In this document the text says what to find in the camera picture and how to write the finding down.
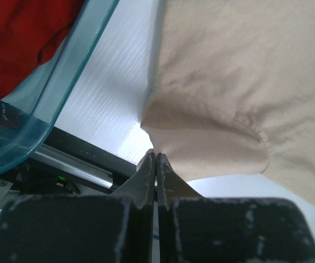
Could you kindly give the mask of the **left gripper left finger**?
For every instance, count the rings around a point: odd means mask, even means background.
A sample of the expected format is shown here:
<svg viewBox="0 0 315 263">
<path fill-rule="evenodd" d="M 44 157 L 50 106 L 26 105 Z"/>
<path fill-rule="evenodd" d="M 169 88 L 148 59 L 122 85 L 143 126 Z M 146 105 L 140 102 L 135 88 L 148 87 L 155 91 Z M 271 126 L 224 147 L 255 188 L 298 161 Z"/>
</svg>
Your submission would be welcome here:
<svg viewBox="0 0 315 263">
<path fill-rule="evenodd" d="M 150 262 L 155 155 L 109 195 L 25 195 L 0 213 L 0 262 Z"/>
</svg>

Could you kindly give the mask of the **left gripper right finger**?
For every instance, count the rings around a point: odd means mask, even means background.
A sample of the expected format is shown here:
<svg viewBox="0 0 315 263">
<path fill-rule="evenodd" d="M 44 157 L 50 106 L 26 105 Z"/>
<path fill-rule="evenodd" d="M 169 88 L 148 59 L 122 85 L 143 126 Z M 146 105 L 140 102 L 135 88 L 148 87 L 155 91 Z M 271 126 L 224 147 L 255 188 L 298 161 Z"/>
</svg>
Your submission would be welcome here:
<svg viewBox="0 0 315 263">
<path fill-rule="evenodd" d="M 282 198 L 205 198 L 157 156 L 161 262 L 315 262 L 299 208 Z"/>
</svg>

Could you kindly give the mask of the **beige t shirt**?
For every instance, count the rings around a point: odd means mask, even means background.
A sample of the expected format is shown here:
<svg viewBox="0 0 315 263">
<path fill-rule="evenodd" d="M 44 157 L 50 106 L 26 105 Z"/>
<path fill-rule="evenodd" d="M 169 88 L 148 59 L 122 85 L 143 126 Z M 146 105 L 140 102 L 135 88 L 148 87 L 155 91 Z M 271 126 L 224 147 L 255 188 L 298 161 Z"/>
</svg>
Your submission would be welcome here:
<svg viewBox="0 0 315 263">
<path fill-rule="evenodd" d="M 167 1 L 141 126 L 186 181 L 263 174 L 315 206 L 315 1 Z"/>
</svg>

